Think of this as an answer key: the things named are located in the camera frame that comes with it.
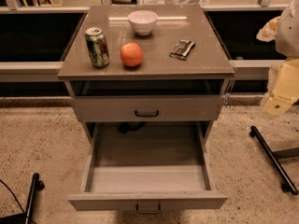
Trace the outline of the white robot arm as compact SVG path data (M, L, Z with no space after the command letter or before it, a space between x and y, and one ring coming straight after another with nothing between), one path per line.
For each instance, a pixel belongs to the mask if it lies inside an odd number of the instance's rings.
M299 0L292 0L280 16L259 30L260 41L275 41L276 51L286 60L271 65L267 93L261 100L262 111L268 117L286 113L299 100Z

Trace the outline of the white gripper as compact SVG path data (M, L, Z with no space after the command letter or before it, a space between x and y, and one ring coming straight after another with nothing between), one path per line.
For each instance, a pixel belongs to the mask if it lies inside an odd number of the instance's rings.
M278 20L279 17L270 20L259 30L256 38L263 42L274 40ZM299 100L299 59L288 59L278 68L271 95L264 97L260 103L262 111L270 116L286 113Z

